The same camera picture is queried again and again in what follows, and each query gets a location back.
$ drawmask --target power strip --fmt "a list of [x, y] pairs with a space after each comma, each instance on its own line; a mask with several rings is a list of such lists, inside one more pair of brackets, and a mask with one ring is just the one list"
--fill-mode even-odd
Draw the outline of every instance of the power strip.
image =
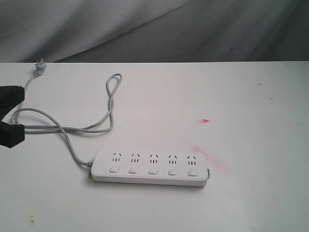
[[103, 182], [204, 186], [210, 172], [202, 154], [114, 150], [97, 153], [91, 175]]

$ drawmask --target red stain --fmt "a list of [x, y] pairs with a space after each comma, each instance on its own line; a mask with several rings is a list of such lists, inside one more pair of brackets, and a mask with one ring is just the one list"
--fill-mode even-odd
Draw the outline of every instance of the red stain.
[[193, 146], [193, 151], [203, 154], [208, 163], [210, 163], [212, 166], [216, 167], [217, 169], [224, 171], [225, 173], [229, 174], [230, 173], [230, 168], [227, 167], [227, 165], [222, 162], [220, 159], [216, 158], [215, 156], [210, 155], [208, 152], [204, 151], [202, 148], [200, 148], [197, 145], [192, 144]]
[[208, 119], [201, 119], [199, 122], [200, 123], [207, 123], [207, 122], [209, 122], [209, 120]]

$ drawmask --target white table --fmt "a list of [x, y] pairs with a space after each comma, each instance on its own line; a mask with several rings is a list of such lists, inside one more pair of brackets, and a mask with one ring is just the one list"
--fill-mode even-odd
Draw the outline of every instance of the white table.
[[[33, 68], [0, 64], [0, 85], [24, 85]], [[52, 63], [24, 107], [88, 126], [106, 113], [105, 82], [119, 72], [114, 130], [70, 135], [78, 156], [90, 161], [104, 147], [205, 151], [206, 186], [95, 182], [61, 135], [26, 135], [0, 147], [0, 231], [308, 231], [309, 62]], [[50, 124], [28, 112], [20, 120]]]

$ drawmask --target black object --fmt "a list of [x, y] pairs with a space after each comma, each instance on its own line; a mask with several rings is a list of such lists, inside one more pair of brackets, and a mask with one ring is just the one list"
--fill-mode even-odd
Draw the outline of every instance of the black object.
[[0, 86], [0, 145], [12, 148], [25, 140], [24, 125], [9, 125], [2, 119], [25, 99], [20, 86]]

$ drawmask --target gray fabric backdrop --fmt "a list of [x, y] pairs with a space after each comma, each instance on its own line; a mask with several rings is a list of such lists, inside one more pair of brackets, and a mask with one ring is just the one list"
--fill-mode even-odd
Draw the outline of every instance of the gray fabric backdrop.
[[0, 0], [0, 62], [309, 60], [308, 0]]

